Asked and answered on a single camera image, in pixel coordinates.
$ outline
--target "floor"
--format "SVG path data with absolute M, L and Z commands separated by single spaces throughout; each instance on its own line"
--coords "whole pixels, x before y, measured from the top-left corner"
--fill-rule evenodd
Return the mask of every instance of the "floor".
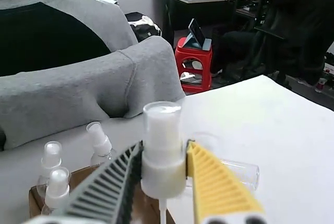
M 292 87 L 292 91 L 297 93 L 298 95 L 316 103 L 322 105 L 328 109 L 334 111 L 334 89 L 326 86 L 324 88 L 324 92 L 318 93 L 315 91 L 315 87 L 312 87 L 308 84 L 301 83 L 300 81 L 288 77 L 289 85 Z M 186 74 L 182 82 L 191 83 L 191 84 L 199 84 L 201 82 L 201 77 L 198 75 Z M 231 79 L 216 77 L 212 79 L 211 89 L 217 89 L 221 87 L 225 87 L 228 85 L 232 85 L 234 82 Z

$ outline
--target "cardboard box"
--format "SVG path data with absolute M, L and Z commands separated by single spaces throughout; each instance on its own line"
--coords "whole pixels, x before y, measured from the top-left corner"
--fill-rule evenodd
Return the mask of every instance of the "cardboard box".
M 87 178 L 94 168 L 83 168 L 75 171 L 71 175 L 70 188 L 73 190 L 85 178 Z M 146 196 L 137 185 L 132 205 L 132 224 L 155 224 L 160 223 L 159 203 L 157 200 Z M 41 214 L 44 205 L 43 199 L 38 195 L 36 187 L 29 190 L 29 210 L 30 217 L 35 217 Z M 167 210 L 167 224 L 175 224 L 172 216 Z

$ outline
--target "dark desk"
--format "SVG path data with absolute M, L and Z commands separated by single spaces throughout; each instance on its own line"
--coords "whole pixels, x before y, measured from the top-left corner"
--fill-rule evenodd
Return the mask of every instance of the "dark desk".
M 233 2 L 230 0 L 162 0 L 164 4 L 162 36 L 173 46 L 174 31 L 187 29 L 192 18 L 200 26 L 230 21 Z

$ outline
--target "water bottle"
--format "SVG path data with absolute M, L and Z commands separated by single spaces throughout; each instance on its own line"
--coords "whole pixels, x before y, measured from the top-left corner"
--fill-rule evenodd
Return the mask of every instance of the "water bottle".
M 48 142 L 44 145 L 44 155 L 41 159 L 41 172 L 37 181 L 37 192 L 41 198 L 45 197 L 47 182 L 52 170 L 62 164 L 61 159 L 62 144 L 59 142 Z
M 90 160 L 91 167 L 97 167 L 111 160 L 116 151 L 112 148 L 110 140 L 104 133 L 101 124 L 99 122 L 92 122 L 86 127 L 86 130 L 94 149 L 94 154 Z
M 49 184 L 45 192 L 45 204 L 41 215 L 50 215 L 62 206 L 69 197 L 69 171 L 66 168 L 56 168 L 50 173 Z

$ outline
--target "spray nozzle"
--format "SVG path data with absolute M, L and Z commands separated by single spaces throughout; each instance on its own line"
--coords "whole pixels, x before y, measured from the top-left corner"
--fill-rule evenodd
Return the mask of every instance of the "spray nozzle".
M 61 196 L 67 191 L 69 171 L 66 168 L 57 168 L 50 173 L 48 193 L 54 197 Z
M 86 130 L 89 134 L 94 152 L 99 156 L 108 155 L 112 149 L 112 145 L 108 136 L 104 133 L 100 122 L 88 124 Z
M 59 142 L 48 142 L 44 146 L 44 156 L 42 158 L 42 164 L 45 168 L 52 168 L 60 166 L 62 163 L 61 159 L 62 144 Z

